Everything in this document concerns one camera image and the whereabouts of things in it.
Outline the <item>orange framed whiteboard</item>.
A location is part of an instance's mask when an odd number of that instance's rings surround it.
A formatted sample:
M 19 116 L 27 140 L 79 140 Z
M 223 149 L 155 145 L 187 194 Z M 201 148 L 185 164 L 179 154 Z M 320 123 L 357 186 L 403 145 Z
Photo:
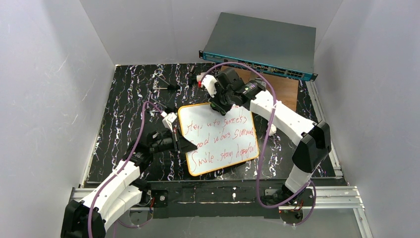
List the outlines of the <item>orange framed whiteboard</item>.
M 233 106 L 226 115 L 209 103 L 182 106 L 178 110 L 182 135 L 197 149 L 186 153 L 188 171 L 200 176 L 259 156 L 252 113 Z

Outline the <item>green black whiteboard eraser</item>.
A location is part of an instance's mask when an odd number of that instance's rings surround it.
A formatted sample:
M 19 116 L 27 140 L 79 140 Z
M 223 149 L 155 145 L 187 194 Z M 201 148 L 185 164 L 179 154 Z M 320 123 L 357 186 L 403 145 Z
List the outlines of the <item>green black whiteboard eraser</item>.
M 217 104 L 215 104 L 214 102 L 211 102 L 210 107 L 212 110 L 219 112 L 220 108 Z

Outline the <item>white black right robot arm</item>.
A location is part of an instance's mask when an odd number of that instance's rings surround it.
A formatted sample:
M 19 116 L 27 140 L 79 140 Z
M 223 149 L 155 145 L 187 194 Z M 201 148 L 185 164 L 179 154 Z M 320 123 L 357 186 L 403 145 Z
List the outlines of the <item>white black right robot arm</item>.
M 257 196 L 265 208 L 294 202 L 331 152 L 328 123 L 306 119 L 283 105 L 263 77 L 244 82 L 234 69 L 228 68 L 210 80 L 204 78 L 203 85 L 210 95 L 213 110 L 226 115 L 233 106 L 244 107 L 268 121 L 268 133 L 279 129 L 296 145 L 292 155 L 293 168 L 281 190 L 274 195 Z

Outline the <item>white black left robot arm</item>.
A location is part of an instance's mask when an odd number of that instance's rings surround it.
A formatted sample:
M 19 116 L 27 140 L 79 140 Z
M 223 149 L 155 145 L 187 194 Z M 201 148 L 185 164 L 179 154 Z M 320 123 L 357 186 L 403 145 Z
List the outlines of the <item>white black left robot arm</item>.
M 140 178 L 161 152 L 187 153 L 197 146 L 179 130 L 151 132 L 145 143 L 132 142 L 117 168 L 91 193 L 67 204 L 60 236 L 62 238 L 104 238 L 111 225 L 141 202 L 150 186 Z

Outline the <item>white pipe elbow fitting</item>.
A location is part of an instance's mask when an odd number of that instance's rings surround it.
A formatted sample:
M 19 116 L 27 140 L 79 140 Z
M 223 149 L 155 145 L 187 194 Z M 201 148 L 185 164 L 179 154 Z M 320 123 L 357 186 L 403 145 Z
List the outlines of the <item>white pipe elbow fitting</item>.
M 269 136 L 273 136 L 274 134 L 276 134 L 277 128 L 275 125 L 269 124 L 268 129 L 269 129 L 269 133 L 268 133 Z

